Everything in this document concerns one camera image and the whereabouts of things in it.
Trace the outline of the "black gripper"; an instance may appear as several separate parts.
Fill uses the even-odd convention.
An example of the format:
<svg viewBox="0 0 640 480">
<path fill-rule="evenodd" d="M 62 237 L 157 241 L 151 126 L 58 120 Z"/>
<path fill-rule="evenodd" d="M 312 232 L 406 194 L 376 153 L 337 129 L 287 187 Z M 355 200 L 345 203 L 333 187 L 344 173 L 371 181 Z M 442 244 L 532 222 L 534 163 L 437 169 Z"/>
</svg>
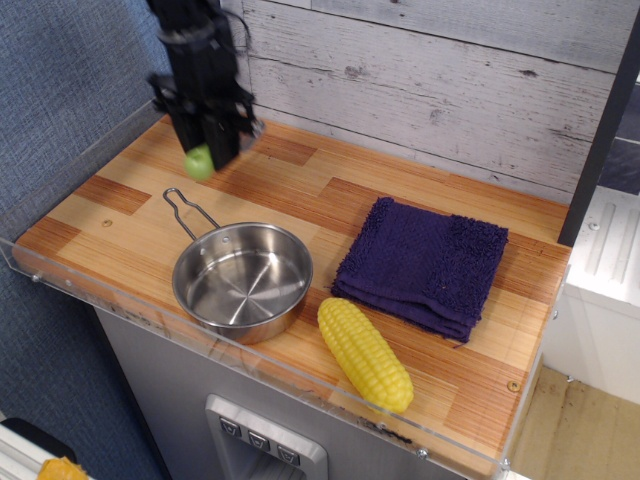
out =
<svg viewBox="0 0 640 480">
<path fill-rule="evenodd" d="M 215 171 L 247 149 L 262 126 L 253 111 L 255 97 L 237 81 L 231 34 L 161 31 L 171 72 L 149 83 L 159 110 L 169 114 L 185 153 L 207 144 Z"/>
</svg>

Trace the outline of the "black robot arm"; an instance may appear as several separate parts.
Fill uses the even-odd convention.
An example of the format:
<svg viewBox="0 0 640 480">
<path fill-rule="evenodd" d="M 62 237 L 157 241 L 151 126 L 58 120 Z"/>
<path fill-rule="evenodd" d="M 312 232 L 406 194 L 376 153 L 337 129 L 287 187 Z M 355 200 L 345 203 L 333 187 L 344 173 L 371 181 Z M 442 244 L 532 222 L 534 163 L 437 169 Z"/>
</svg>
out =
<svg viewBox="0 0 640 480">
<path fill-rule="evenodd" d="M 148 82 L 154 105 L 167 114 L 185 152 L 184 168 L 202 181 L 223 169 L 260 137 L 264 124 L 254 96 L 237 81 L 238 51 L 217 1 L 150 1 L 171 72 Z"/>
</svg>

